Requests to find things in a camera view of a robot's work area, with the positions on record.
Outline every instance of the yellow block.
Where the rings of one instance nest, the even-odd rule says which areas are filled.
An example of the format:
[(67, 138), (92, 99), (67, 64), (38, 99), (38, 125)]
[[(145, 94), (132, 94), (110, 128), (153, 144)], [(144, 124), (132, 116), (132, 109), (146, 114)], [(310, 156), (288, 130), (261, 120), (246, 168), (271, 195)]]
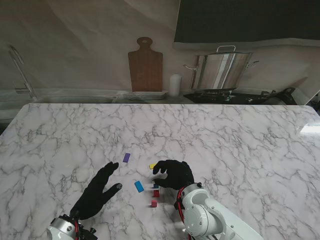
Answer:
[(149, 165), (150, 169), (154, 169), (155, 165), (157, 165), (157, 164), (156, 164), (156, 163), (150, 164), (150, 165)]

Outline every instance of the black knob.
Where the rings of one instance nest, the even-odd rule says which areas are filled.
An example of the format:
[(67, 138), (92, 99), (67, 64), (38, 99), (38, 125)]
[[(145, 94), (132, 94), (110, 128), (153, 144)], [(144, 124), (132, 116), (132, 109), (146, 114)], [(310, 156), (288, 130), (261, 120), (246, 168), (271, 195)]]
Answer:
[(97, 230), (95, 230), (93, 227), (90, 228), (90, 233), (95, 234)]

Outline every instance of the faucet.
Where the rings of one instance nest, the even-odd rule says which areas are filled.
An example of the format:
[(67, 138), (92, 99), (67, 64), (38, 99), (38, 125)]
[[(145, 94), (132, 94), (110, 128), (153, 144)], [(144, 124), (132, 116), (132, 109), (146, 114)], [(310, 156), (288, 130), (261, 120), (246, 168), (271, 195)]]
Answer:
[(18, 53), (17, 49), (12, 46), (12, 45), (9, 45), (9, 55), (14, 63), (14, 65), (16, 66), (16, 68), (19, 70), (20, 72), (20, 75), (22, 77), (22, 79), (24, 80), (24, 85), (25, 85), (25, 88), (17, 88), (15, 82), (12, 80), (13, 82), (13, 85), (14, 85), (14, 90), (17, 94), (23, 94), (23, 93), (29, 93), (30, 94), (30, 97), (33, 99), (33, 100), (36, 100), (37, 99), (37, 95), (36, 95), (36, 92), (35, 90), (32, 88), (32, 86), (30, 85), (30, 83), (28, 82), (24, 72), (22, 71), (22, 69), (20, 68), (19, 64), (18, 64), (18, 61), (21, 65), (25, 64), (24, 63), (24, 60), (22, 59), (22, 57), (20, 56), (20, 54)]

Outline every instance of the stack of plates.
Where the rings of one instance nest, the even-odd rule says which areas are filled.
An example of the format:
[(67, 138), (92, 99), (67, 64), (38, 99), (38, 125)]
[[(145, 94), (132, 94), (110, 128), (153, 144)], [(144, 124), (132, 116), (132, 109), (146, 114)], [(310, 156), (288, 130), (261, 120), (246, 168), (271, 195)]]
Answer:
[(168, 91), (135, 91), (125, 93), (123, 97), (128, 100), (161, 100), (165, 99)]

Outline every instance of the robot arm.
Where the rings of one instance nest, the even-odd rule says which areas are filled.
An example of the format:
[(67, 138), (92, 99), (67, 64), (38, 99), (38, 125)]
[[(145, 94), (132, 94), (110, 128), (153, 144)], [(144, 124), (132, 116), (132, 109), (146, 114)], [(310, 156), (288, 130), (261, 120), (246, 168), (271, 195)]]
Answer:
[(182, 204), (186, 231), (195, 239), (221, 234), (219, 240), (264, 240), (225, 206), (211, 198), (200, 183), (183, 189)]
[(96, 230), (91, 227), (90, 231), (78, 223), (78, 221), (64, 214), (53, 219), (46, 229), (49, 240), (97, 240)]

